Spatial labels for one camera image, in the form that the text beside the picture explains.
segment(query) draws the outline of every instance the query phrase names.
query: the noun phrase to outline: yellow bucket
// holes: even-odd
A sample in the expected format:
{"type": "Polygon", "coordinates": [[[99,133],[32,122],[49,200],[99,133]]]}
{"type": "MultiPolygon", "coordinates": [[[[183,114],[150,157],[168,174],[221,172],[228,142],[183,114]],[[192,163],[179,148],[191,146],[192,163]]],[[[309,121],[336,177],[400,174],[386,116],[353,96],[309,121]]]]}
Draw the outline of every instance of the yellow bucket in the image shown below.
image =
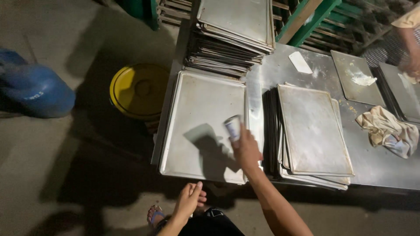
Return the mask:
{"type": "Polygon", "coordinates": [[[126,66],[112,79],[109,87],[111,102],[128,117],[158,121],[168,78],[169,72],[157,65],[126,66]]]}

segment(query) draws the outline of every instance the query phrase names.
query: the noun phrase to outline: concrete floor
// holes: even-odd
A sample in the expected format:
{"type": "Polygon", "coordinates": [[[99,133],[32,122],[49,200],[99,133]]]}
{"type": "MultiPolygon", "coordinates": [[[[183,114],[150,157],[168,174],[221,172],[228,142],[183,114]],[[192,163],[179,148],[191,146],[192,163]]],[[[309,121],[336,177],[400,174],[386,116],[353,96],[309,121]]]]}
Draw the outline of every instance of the concrete floor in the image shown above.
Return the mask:
{"type": "MultiPolygon", "coordinates": [[[[67,117],[0,120],[0,235],[146,235],[148,208],[171,212],[186,180],[164,178],[147,164],[151,137],[110,106],[108,88],[128,64],[170,68],[177,28],[153,32],[118,7],[89,0],[3,0],[0,9],[0,46],[51,67],[77,92],[67,117]]],[[[252,191],[229,188],[209,201],[245,235],[272,235],[252,191]]],[[[362,187],[352,197],[279,189],[315,235],[420,232],[418,197],[386,194],[382,201],[383,193],[362,187]]]]}

